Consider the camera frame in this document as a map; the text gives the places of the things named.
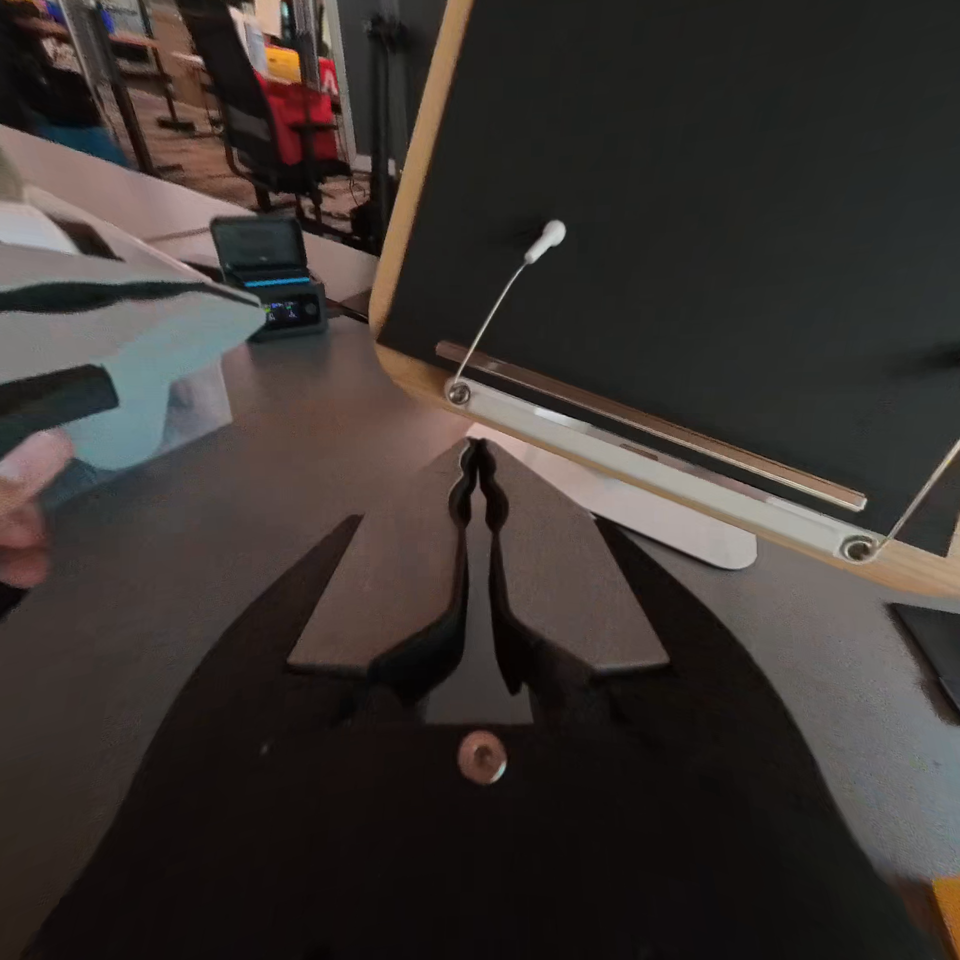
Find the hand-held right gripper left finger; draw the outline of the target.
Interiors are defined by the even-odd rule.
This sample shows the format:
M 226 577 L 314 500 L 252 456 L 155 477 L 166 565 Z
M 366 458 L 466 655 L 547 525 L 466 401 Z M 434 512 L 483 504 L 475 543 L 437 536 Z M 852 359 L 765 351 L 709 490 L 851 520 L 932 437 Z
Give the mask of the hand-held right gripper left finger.
M 458 440 L 363 515 L 291 670 L 383 686 L 408 703 L 450 676 L 464 649 L 475 453 Z

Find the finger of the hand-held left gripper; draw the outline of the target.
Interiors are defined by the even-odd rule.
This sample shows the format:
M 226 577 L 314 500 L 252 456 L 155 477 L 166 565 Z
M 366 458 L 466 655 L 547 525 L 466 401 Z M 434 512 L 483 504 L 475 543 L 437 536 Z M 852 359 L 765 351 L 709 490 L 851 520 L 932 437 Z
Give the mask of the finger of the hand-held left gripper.
M 2 371 L 117 362 L 191 371 L 264 324 L 256 298 L 214 287 L 32 287 L 2 294 Z
M 134 270 L 117 259 L 34 246 L 1 246 L 3 313 L 86 313 L 120 304 L 217 297 L 203 280 Z

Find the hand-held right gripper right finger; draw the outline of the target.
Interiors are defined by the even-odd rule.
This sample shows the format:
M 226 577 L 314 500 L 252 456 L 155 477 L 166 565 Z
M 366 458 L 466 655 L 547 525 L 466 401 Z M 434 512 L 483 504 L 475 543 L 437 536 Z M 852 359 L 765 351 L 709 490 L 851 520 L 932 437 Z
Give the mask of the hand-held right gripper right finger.
M 511 693 L 555 669 L 589 682 L 669 665 L 588 510 L 491 439 L 478 441 L 478 479 L 494 650 Z

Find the person's left hand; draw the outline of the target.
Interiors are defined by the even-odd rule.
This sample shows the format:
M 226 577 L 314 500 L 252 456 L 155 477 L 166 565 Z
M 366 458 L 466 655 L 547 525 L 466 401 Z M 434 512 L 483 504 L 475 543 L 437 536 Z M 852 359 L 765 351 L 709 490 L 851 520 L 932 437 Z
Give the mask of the person's left hand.
M 24 439 L 1 459 L 1 583 L 28 591 L 49 570 L 49 550 L 41 496 L 74 458 L 71 438 L 62 429 Z

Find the blue bin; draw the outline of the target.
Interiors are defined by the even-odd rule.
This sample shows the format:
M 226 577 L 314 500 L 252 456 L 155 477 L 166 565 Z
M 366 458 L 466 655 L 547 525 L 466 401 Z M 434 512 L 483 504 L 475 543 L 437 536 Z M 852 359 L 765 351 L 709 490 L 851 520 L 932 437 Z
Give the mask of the blue bin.
M 103 126 L 57 126 L 41 124 L 37 136 L 87 156 L 130 168 L 125 151 Z

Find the white flat stand base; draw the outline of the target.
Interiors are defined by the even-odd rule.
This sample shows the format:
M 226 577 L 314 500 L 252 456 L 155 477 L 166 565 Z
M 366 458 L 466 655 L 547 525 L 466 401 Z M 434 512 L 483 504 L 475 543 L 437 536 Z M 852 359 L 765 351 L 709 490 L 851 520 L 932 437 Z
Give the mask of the white flat stand base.
M 712 516 L 481 424 L 471 426 L 466 435 L 506 450 L 594 516 L 710 567 L 747 570 L 759 556 L 755 534 Z

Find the black charging case with screen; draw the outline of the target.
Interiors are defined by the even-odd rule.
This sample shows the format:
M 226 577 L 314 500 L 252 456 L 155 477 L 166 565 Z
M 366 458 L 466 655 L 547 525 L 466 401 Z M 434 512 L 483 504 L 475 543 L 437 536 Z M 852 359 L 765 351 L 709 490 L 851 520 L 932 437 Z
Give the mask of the black charging case with screen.
M 264 314 L 248 342 L 324 334 L 325 286 L 308 267 L 300 223 L 288 217 L 218 217 L 209 225 L 223 282 L 258 298 Z

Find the black office chair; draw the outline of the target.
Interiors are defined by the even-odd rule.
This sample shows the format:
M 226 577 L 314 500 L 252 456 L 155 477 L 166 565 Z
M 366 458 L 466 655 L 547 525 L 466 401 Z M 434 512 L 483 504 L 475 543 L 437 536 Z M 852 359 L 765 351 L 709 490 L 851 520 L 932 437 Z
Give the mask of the black office chair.
M 229 168 L 251 185 L 259 211 L 272 211 L 274 195 L 288 195 L 300 220 L 319 223 L 322 186 L 330 179 L 348 177 L 350 165 L 342 158 L 314 159 L 314 135 L 323 127 L 310 120 L 299 128 L 302 161 L 283 165 L 270 105 L 256 76 L 259 71 L 244 50 L 227 2 L 177 2 L 176 6 L 210 78 Z

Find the red jacket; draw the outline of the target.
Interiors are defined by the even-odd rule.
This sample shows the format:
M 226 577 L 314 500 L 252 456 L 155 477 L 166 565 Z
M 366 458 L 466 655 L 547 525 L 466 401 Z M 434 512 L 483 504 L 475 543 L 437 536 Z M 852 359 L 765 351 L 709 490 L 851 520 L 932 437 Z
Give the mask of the red jacket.
M 314 134 L 312 147 L 314 160 L 339 162 L 342 159 L 333 109 L 339 102 L 339 87 L 333 71 L 333 61 L 322 57 L 318 65 L 320 90 L 255 72 L 270 106 L 276 130 L 275 141 L 283 165 L 298 165 L 303 160 L 304 148 L 300 127 L 307 120 L 322 127 L 322 130 Z

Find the black tripod stand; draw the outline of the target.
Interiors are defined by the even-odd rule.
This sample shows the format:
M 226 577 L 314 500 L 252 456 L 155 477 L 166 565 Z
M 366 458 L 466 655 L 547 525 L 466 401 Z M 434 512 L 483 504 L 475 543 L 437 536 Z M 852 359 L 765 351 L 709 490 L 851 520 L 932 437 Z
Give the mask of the black tripod stand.
M 409 145 L 408 30 L 393 13 L 377 11 L 365 22 L 369 44 L 370 173 L 366 203 L 371 251 L 382 252 Z

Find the black wooden-framed book stand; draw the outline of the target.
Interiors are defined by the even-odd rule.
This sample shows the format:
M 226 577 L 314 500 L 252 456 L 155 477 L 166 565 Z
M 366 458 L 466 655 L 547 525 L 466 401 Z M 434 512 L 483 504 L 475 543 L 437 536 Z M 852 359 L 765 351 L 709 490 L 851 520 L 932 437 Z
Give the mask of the black wooden-framed book stand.
M 958 2 L 449 2 L 369 323 L 412 398 L 958 598 L 958 458 L 838 555 L 958 440 Z

